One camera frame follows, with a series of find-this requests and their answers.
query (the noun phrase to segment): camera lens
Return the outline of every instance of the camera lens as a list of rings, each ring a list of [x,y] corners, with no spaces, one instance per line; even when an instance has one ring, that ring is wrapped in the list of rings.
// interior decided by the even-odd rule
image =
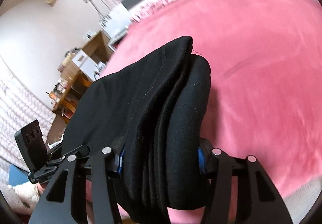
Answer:
[[[26,135],[26,141],[27,141],[27,143],[28,143],[28,144],[30,144],[30,142],[31,142],[31,139],[30,139],[30,136],[29,136],[29,134],[27,134],[27,135]]]
[[[34,129],[31,130],[31,137],[33,138],[33,140],[35,140],[37,137],[36,131]]]

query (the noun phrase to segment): silver screw head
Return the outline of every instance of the silver screw head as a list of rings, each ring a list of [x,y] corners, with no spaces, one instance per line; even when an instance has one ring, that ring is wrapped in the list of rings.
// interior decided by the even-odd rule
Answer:
[[[214,148],[213,150],[212,150],[212,153],[214,154],[214,155],[220,155],[221,154],[221,149],[219,149],[219,148]]]
[[[110,147],[105,147],[105,148],[103,148],[103,149],[102,149],[102,152],[103,152],[104,154],[109,154],[109,153],[111,153],[111,152],[112,152],[112,149],[111,149]]]
[[[250,155],[250,156],[247,157],[247,160],[249,162],[255,162],[256,161],[256,158],[254,156]]]
[[[74,161],[76,159],[76,156],[75,155],[69,155],[68,157],[67,157],[67,160],[69,161],[69,162],[72,162],[72,161]]]

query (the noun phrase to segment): white box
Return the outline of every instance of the white box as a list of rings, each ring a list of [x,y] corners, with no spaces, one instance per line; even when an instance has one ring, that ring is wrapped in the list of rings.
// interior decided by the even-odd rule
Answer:
[[[124,30],[126,26],[132,23],[130,20],[131,14],[123,6],[122,3],[113,8],[113,10],[109,14],[112,19],[108,20],[106,27],[103,27],[103,29],[111,38],[113,38],[115,35]]]
[[[80,66],[80,70],[88,76],[92,81],[95,81],[94,72],[97,69],[97,64],[91,58],[87,58]]]
[[[74,57],[73,57],[73,59],[72,59],[72,62],[74,62],[75,63],[75,65],[77,66],[77,67],[80,67],[84,62],[85,62],[85,60],[88,58],[88,55],[84,52],[84,51],[82,51],[82,50],[80,50]]]

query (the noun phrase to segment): white fluffy fabric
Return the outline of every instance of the white fluffy fabric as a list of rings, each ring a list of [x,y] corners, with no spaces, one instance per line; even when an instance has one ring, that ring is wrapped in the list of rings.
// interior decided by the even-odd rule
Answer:
[[[0,182],[0,190],[17,214],[31,215],[40,197],[37,186],[30,182],[14,187]]]

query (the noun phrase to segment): bed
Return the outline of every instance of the bed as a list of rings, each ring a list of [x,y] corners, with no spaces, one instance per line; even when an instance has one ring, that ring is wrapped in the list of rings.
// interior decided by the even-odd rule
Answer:
[[[321,32],[312,0],[179,0],[132,24],[102,76],[191,36],[212,69],[201,136],[231,156],[255,155],[299,223],[321,191]],[[201,215],[169,212],[174,223]]]

